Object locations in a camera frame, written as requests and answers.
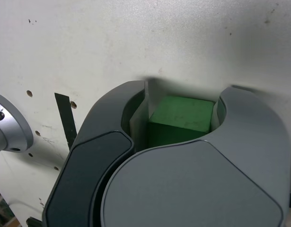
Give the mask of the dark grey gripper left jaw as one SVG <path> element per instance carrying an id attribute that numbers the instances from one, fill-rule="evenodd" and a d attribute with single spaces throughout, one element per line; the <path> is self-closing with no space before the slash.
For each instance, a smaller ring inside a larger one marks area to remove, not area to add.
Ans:
<path id="1" fill-rule="evenodd" d="M 129 121 L 144 98 L 144 81 L 129 81 L 92 106 L 48 198 L 43 226 L 101 225 L 101 201 L 108 180 L 134 154 Z"/>

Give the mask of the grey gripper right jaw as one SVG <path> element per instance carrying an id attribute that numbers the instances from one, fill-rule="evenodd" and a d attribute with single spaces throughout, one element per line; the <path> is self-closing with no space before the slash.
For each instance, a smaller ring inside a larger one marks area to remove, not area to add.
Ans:
<path id="1" fill-rule="evenodd" d="M 235 87 L 218 100 L 220 126 L 150 148 L 106 185 L 103 227 L 282 227 L 289 210 L 290 141 L 280 117 Z"/>

